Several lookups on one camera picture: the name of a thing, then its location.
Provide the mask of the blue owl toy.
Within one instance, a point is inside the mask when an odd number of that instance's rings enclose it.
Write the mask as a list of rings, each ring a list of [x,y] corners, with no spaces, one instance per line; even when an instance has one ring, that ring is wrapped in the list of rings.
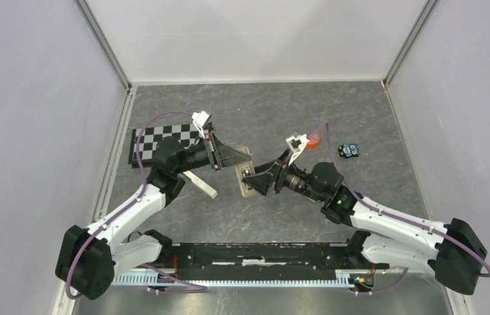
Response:
[[[344,159],[359,157],[359,149],[356,144],[342,144],[338,147],[338,153]]]

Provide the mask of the white rectangular block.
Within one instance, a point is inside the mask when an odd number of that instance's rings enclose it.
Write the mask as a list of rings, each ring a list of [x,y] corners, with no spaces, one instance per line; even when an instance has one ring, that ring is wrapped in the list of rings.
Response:
[[[196,176],[193,172],[185,171],[185,172],[183,172],[183,175],[186,176],[193,183],[193,185],[195,185],[195,187],[197,187],[199,190],[201,190],[203,193],[205,193],[211,199],[214,199],[217,197],[217,190],[215,190],[209,184],[204,182],[202,179],[200,179],[198,176]]]

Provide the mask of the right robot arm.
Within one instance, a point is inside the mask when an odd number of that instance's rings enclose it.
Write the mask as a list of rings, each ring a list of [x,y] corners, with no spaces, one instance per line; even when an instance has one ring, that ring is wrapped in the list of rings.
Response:
[[[279,158],[238,174],[246,188],[263,196],[287,188],[321,203],[321,213],[329,221],[357,228],[345,251],[355,268],[386,264],[428,272],[463,295],[474,294],[478,280],[490,277],[484,265],[487,250],[466,221],[422,219],[379,204],[350,190],[333,163],[319,162],[307,172],[286,150]]]

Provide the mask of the beige remote control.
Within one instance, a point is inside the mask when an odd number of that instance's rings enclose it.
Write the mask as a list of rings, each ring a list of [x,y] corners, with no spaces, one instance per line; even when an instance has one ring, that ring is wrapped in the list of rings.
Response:
[[[249,160],[243,163],[239,163],[238,165],[235,165],[235,172],[236,172],[236,177],[238,181],[238,186],[240,188],[240,192],[242,194],[243,198],[250,198],[253,196],[258,195],[258,192],[254,190],[251,186],[248,184],[243,183],[243,179],[254,175],[254,164],[252,163],[252,157],[250,154],[250,150],[247,146],[241,146],[238,147],[237,150],[241,151],[242,153],[246,154],[249,157]]]

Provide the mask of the orange semicircular piece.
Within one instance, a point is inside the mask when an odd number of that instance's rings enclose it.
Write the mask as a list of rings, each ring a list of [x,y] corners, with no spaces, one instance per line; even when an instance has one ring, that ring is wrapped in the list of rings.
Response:
[[[309,136],[309,141],[307,142],[306,148],[307,149],[314,149],[318,146],[320,142],[321,136],[319,133],[315,133],[313,135]]]

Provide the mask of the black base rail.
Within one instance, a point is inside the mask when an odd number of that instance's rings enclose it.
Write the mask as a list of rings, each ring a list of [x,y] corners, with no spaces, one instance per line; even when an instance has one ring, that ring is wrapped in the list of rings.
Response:
[[[173,243],[151,263],[192,280],[332,280],[337,270],[387,270],[346,243]]]

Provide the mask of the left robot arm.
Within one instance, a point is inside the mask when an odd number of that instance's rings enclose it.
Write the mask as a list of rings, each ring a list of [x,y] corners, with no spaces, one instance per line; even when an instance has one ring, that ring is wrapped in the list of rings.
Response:
[[[146,219],[167,207],[185,185],[181,173],[207,165],[215,170],[246,163],[251,157],[223,144],[214,133],[184,148],[174,137],[159,141],[149,174],[139,189],[107,216],[82,228],[73,225],[63,238],[55,274],[71,299],[100,297],[115,277],[146,263],[167,266],[170,246],[150,234],[127,242]]]

